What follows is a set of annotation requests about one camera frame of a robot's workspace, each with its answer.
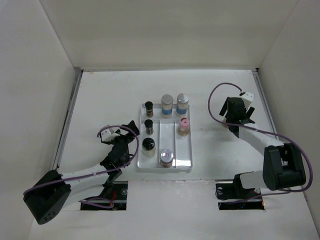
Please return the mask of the black knob cap grinder bottle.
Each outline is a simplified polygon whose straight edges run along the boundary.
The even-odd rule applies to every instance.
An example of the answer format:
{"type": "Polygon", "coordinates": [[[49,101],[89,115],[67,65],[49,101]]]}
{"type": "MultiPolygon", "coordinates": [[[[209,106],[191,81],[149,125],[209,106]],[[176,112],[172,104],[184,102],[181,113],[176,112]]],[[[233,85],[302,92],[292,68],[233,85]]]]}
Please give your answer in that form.
{"type": "Polygon", "coordinates": [[[142,141],[142,153],[148,157],[152,158],[156,155],[156,143],[151,137],[146,137],[142,141]]]}

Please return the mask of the white lid orange label jar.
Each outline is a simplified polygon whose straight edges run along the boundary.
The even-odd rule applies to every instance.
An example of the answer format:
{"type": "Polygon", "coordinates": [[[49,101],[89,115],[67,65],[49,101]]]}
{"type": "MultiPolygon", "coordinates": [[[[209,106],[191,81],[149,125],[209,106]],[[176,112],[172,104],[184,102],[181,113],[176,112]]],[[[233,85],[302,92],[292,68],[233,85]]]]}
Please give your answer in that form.
{"type": "Polygon", "coordinates": [[[170,149],[164,149],[159,156],[159,164],[163,168],[170,168],[173,165],[174,153],[170,149]]]}

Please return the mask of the blue label sago jar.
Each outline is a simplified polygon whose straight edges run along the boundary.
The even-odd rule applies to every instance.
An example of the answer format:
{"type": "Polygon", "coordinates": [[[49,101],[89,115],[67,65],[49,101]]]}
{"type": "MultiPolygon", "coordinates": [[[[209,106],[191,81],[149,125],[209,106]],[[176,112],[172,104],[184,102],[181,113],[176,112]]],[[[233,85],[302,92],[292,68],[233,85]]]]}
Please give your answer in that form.
{"type": "Polygon", "coordinates": [[[180,93],[177,96],[177,103],[176,103],[176,113],[184,117],[187,113],[189,107],[189,97],[185,93],[180,93]]]}

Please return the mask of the pink cap seasoning bottle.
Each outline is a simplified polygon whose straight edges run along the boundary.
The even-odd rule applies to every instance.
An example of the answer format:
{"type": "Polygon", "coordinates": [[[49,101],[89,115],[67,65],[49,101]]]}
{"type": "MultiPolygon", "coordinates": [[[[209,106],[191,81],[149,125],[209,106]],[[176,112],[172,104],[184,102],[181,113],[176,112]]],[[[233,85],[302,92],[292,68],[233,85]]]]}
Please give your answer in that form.
{"type": "Polygon", "coordinates": [[[190,120],[188,118],[183,117],[180,119],[177,127],[177,133],[180,136],[186,136],[190,133],[190,120]]]}

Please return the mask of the small black cap spice bottle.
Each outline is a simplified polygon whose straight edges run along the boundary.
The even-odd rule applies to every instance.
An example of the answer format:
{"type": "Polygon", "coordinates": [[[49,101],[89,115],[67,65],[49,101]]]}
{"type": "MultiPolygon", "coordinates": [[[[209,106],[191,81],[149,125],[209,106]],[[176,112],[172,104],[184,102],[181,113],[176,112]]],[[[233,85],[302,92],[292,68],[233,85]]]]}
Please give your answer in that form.
{"type": "Polygon", "coordinates": [[[147,101],[147,102],[145,102],[144,106],[145,106],[145,110],[146,110],[146,116],[148,118],[152,118],[154,116],[153,103],[151,101],[147,101]]]}

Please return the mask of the silver lid beige jar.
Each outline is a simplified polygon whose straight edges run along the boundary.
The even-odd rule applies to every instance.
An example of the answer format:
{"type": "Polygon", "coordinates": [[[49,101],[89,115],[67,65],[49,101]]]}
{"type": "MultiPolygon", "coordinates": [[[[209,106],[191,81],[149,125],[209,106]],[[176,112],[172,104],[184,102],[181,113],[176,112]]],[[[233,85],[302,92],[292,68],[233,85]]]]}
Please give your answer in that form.
{"type": "Polygon", "coordinates": [[[161,98],[161,114],[168,119],[172,116],[174,99],[170,94],[165,94],[161,98]]]}

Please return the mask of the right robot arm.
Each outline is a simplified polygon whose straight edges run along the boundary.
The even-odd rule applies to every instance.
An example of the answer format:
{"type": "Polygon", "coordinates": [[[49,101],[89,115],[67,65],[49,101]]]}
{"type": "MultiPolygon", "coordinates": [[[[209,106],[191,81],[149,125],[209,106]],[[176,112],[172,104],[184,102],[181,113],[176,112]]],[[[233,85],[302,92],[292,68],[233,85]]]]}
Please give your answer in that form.
{"type": "Polygon", "coordinates": [[[263,156],[262,170],[234,176],[231,189],[233,194],[243,198],[254,187],[278,191],[304,185],[307,177],[303,151],[291,140],[283,142],[271,137],[275,133],[259,129],[251,120],[255,110],[250,106],[251,103],[244,96],[227,97],[219,113],[231,133],[263,156]]]}

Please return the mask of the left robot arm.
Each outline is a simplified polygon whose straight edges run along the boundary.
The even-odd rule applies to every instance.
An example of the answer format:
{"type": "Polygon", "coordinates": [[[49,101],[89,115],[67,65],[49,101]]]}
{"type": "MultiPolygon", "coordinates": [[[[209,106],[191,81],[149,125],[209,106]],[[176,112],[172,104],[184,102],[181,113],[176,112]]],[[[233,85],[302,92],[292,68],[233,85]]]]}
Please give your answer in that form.
{"type": "Polygon", "coordinates": [[[55,218],[66,206],[80,202],[97,206],[97,200],[112,195],[114,181],[137,155],[129,144],[138,141],[140,131],[132,120],[128,124],[106,125],[97,137],[111,146],[110,152],[93,167],[69,173],[48,171],[33,187],[23,193],[23,201],[39,225],[55,218]]]}

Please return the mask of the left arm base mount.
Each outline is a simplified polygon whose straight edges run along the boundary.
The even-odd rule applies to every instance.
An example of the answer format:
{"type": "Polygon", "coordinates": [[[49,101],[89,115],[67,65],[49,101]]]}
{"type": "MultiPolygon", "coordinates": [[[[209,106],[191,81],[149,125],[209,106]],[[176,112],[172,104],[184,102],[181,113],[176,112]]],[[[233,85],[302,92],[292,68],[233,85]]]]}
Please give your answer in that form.
{"type": "Polygon", "coordinates": [[[102,193],[83,200],[81,211],[125,211],[127,209],[128,181],[113,181],[104,185],[102,193]]]}

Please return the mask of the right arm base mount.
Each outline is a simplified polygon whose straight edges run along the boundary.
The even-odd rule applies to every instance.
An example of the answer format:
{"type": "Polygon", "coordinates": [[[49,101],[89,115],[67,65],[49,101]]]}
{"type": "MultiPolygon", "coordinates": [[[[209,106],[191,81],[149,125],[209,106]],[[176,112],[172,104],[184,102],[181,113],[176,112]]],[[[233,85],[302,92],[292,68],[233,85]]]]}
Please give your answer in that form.
{"type": "Polygon", "coordinates": [[[265,209],[261,190],[243,188],[240,174],[236,174],[232,181],[216,182],[215,187],[218,209],[221,211],[265,209]]]}

